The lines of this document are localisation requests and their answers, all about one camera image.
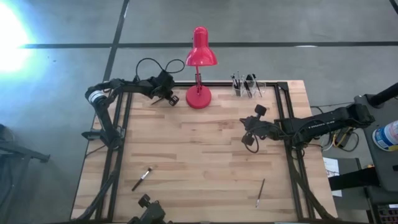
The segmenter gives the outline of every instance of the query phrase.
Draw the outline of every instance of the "white container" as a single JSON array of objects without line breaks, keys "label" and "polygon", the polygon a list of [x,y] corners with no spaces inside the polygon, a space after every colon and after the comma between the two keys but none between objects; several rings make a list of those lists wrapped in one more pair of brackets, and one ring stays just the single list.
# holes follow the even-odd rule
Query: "white container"
[{"label": "white container", "polygon": [[372,137],[380,149],[387,152],[398,150],[398,121],[374,130]]}]

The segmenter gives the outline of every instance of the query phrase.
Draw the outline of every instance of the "wooden table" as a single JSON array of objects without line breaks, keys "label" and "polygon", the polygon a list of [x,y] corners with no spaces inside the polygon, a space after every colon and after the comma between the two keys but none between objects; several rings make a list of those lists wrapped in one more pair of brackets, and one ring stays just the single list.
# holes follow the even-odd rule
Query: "wooden table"
[{"label": "wooden table", "polygon": [[[304,82],[288,83],[295,116],[311,116]],[[166,101],[151,106],[154,100],[139,94],[133,96],[115,222],[140,217],[144,209],[137,202],[144,194],[160,202],[166,212],[165,221],[273,222],[297,219],[283,142],[260,141],[257,154],[248,152],[241,143],[244,126],[239,118],[255,115],[257,104],[267,108],[264,119],[279,118],[274,90],[263,89],[262,98],[238,98],[231,90],[211,87],[211,104],[202,110],[187,105],[186,88],[174,88],[180,98],[175,107]],[[114,113],[114,106],[109,111]],[[100,128],[98,120],[94,127]],[[101,145],[102,142],[93,141],[88,151]],[[105,155],[106,149],[102,149],[85,159],[72,218],[79,216],[98,193]],[[336,217],[319,147],[305,149],[305,165],[310,188]],[[131,192],[148,167],[154,170],[135,192]],[[266,181],[261,201],[255,208],[263,178]]]}]

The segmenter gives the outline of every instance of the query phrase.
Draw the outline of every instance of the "black floor stripe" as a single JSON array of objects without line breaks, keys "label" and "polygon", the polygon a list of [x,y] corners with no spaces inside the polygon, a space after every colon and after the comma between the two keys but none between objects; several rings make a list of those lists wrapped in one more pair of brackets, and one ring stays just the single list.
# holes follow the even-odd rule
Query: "black floor stripe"
[{"label": "black floor stripe", "polygon": [[22,49],[92,49],[110,48],[112,44],[25,44]]},{"label": "black floor stripe", "polygon": [[[369,42],[211,42],[210,47],[382,47],[398,46],[398,41]],[[131,43],[118,48],[190,48],[192,43]]]},{"label": "black floor stripe", "polygon": [[127,7],[129,5],[129,2],[130,2],[130,0],[124,0],[123,1],[122,10],[121,10],[120,16],[119,16],[118,26],[117,26],[116,32],[114,34],[114,39],[113,39],[113,43],[112,43],[112,47],[111,47],[111,52],[109,53],[108,62],[106,64],[106,68],[105,68],[103,81],[107,81],[107,80],[109,80],[111,78],[114,58],[116,56],[116,51],[118,50],[118,44],[119,44],[119,41],[120,41],[120,36],[122,34],[123,24],[124,24],[124,20],[126,18]]},{"label": "black floor stripe", "polygon": [[396,13],[398,14],[398,5],[395,0],[390,0],[391,6],[394,8]]}]

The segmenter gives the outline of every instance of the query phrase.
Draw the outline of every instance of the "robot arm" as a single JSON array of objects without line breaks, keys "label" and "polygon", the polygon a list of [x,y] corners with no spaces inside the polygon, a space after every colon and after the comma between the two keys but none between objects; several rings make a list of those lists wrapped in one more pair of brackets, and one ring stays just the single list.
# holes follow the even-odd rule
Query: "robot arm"
[{"label": "robot arm", "polygon": [[257,105],[255,112],[257,116],[240,119],[248,132],[242,142],[249,146],[254,142],[253,134],[262,140],[266,137],[273,140],[289,139],[292,146],[303,146],[314,137],[345,127],[365,128],[374,122],[368,108],[361,104],[351,104],[307,118],[276,119],[274,123],[260,121],[260,117],[266,113],[265,107]]},{"label": "robot arm", "polygon": [[[116,149],[120,146],[124,136],[124,130],[117,130],[114,127],[108,113],[108,108],[116,97],[124,92],[141,93],[150,99],[153,99],[155,96],[158,96],[160,99],[166,99],[170,105],[175,106],[179,98],[173,96],[172,88],[174,87],[174,83],[173,76],[162,70],[158,77],[150,77],[146,80],[134,80],[130,82],[115,78],[108,82],[89,87],[85,93],[85,97],[95,109],[102,129],[92,129],[81,135],[88,140],[101,139],[108,147]],[[111,90],[109,96],[104,94],[104,90]]]}]

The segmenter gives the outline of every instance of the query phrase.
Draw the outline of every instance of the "concrete floor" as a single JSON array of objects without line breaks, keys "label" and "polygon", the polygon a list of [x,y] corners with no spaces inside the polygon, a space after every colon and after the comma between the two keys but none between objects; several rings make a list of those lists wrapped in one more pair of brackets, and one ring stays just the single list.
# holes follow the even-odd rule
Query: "concrete floor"
[{"label": "concrete floor", "polygon": [[[11,51],[11,42],[23,36],[20,44],[111,44],[122,4],[123,0],[0,1],[0,16],[11,12],[14,16],[6,20],[16,19],[13,24],[21,27],[5,26],[0,20],[0,28],[7,29],[0,37],[6,49],[0,52],[0,123],[15,132],[21,145],[51,154],[47,164],[31,162],[10,223],[69,219],[87,145],[80,133],[89,130],[94,115],[84,92],[102,81],[110,52]],[[199,25],[207,26],[211,42],[398,41],[398,15],[388,0],[138,0],[129,4],[120,43],[190,42]],[[228,80],[237,70],[262,80],[305,80],[312,105],[352,101],[355,95],[375,93],[397,81],[398,46],[213,50],[219,65],[201,70],[204,80]],[[143,57],[165,65],[174,58],[184,60],[188,51],[119,49],[111,77],[132,79]],[[19,66],[9,68],[14,59],[21,59]],[[144,62],[139,73],[145,78],[159,69]],[[192,80],[193,74],[187,68],[175,79]],[[360,136],[356,151],[331,149],[325,156],[359,157],[362,164],[371,163]]]}]

